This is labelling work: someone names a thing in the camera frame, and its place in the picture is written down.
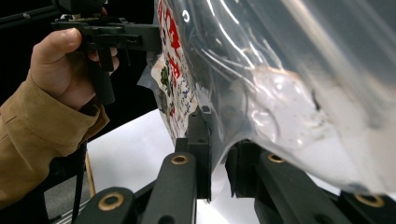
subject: human hand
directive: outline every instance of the human hand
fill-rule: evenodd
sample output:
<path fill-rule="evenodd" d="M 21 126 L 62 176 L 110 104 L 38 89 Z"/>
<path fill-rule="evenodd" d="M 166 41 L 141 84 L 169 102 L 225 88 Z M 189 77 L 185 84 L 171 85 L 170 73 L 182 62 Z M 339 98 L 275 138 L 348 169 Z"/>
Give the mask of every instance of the human hand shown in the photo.
<path fill-rule="evenodd" d="M 86 56 L 75 51 L 81 44 L 81 33 L 75 29 L 54 31 L 33 48 L 30 75 L 33 82 L 54 99 L 80 110 L 95 95 L 89 78 Z M 117 69 L 117 49 L 111 49 L 113 65 Z M 99 62 L 97 52 L 88 54 Z"/>

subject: brown jacket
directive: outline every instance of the brown jacket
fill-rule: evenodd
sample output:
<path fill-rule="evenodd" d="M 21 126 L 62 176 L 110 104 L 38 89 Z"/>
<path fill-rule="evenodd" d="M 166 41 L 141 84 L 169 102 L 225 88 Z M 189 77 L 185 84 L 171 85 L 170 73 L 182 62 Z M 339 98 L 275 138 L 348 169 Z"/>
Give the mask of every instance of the brown jacket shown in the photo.
<path fill-rule="evenodd" d="M 0 209 L 38 186 L 50 161 L 73 153 L 98 133 L 108 117 L 102 105 L 91 116 L 62 105 L 28 77 L 0 107 Z"/>

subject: black background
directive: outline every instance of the black background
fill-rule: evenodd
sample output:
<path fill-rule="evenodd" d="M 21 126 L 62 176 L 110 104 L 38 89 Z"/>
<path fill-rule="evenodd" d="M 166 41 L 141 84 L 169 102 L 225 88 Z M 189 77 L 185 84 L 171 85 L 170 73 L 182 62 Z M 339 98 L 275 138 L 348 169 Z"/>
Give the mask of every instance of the black background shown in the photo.
<path fill-rule="evenodd" d="M 27 10 L 51 6 L 45 1 L 12 1 L 1 17 L 21 13 Z M 122 17 L 135 23 L 152 23 L 153 1 L 144 0 L 108 0 L 105 8 L 109 16 Z M 2 104 L 26 79 L 33 46 L 52 32 L 50 23 L 59 17 L 46 18 L 26 24 L 2 29 L 0 57 L 0 104 Z M 110 122 L 95 137 L 135 119 L 152 109 L 157 108 L 150 89 L 137 86 L 144 68 L 147 65 L 146 52 L 130 52 L 132 65 L 121 64 L 111 76 L 116 102 L 106 105 Z"/>

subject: white surface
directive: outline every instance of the white surface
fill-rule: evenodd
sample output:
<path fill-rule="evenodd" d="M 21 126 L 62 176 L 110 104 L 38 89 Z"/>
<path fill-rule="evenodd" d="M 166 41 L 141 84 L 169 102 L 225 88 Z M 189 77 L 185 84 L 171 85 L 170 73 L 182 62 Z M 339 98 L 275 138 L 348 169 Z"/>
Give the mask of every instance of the white surface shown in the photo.
<path fill-rule="evenodd" d="M 157 178 L 163 158 L 174 152 L 174 145 L 159 110 L 134 119 L 88 144 L 96 192 L 110 187 L 124 187 L 133 192 Z M 340 190 L 314 178 L 328 191 Z M 253 199 L 231 198 L 228 185 L 208 204 L 197 203 L 198 224 L 255 224 Z"/>

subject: person's arm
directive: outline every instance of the person's arm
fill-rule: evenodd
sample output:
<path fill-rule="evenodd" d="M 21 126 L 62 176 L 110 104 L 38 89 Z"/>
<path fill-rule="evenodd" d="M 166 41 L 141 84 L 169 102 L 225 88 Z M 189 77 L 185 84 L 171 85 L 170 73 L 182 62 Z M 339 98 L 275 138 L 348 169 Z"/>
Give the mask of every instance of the person's arm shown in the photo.
<path fill-rule="evenodd" d="M 71 29 L 35 45 L 28 77 L 0 107 L 0 209 L 38 186 L 53 158 L 73 153 L 108 123 L 94 100 L 86 59 L 73 52 L 80 43 Z"/>

